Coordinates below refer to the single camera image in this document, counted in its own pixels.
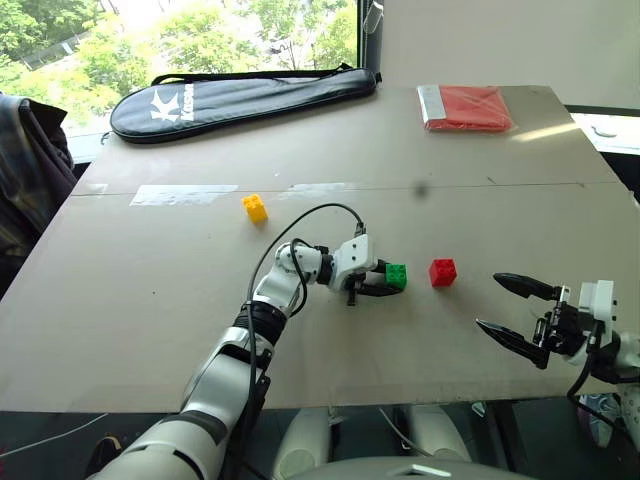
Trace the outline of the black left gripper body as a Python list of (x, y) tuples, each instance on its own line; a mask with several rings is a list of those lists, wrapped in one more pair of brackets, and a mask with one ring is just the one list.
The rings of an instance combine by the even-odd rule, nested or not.
[(356, 293), (356, 288), (362, 284), (372, 284), (372, 285), (386, 285), (385, 275), (372, 273), (372, 272), (363, 272), (359, 274), (350, 275), (345, 283), (345, 289), (347, 292), (347, 305), (355, 306), (357, 299), (359, 296)]

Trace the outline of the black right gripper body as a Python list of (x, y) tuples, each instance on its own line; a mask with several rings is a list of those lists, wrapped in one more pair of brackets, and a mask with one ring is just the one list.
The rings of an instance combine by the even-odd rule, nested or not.
[(586, 345), (596, 325), (589, 312), (569, 304), (571, 289), (556, 287), (555, 306), (539, 318), (533, 335), (533, 343), (556, 354), (572, 357)]

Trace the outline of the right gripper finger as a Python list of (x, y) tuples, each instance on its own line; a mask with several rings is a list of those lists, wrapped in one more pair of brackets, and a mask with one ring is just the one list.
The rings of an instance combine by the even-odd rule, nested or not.
[(538, 369), (547, 368), (549, 360), (549, 352), (547, 350), (527, 341), (523, 335), (506, 327), (480, 319), (476, 319), (475, 322), (484, 333), (504, 348), (531, 361)]
[(522, 298), (535, 296), (546, 301), (559, 299), (558, 286), (546, 284), (529, 276), (499, 272), (493, 274), (493, 279), (509, 292)]

